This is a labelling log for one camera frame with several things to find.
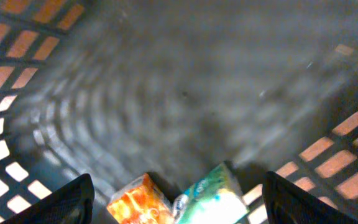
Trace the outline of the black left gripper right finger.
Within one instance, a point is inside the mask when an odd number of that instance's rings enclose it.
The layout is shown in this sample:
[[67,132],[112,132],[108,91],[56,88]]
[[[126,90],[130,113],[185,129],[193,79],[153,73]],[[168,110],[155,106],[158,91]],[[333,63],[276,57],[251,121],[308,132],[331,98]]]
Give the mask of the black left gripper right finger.
[[358,224],[273,171],[265,174],[262,196],[270,224]]

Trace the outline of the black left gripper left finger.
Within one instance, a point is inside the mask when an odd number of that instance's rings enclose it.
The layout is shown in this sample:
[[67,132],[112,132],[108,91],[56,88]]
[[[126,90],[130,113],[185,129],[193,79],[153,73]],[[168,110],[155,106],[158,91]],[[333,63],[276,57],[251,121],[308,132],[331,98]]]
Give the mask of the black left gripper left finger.
[[90,224],[94,185],[82,174],[2,224]]

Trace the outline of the teal pocket tissue pack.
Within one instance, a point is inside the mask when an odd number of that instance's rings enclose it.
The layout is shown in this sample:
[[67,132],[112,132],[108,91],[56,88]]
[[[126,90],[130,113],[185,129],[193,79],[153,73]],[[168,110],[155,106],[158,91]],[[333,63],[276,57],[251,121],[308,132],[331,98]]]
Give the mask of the teal pocket tissue pack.
[[179,195],[172,207],[176,224],[237,223],[249,208],[241,187],[225,162]]

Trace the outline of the orange pocket tissue pack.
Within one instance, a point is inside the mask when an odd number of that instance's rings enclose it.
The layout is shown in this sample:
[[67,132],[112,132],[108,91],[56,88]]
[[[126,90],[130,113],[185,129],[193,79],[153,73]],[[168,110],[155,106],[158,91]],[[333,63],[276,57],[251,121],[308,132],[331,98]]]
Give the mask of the orange pocket tissue pack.
[[117,191],[106,207],[120,224],[173,224],[171,203],[148,174]]

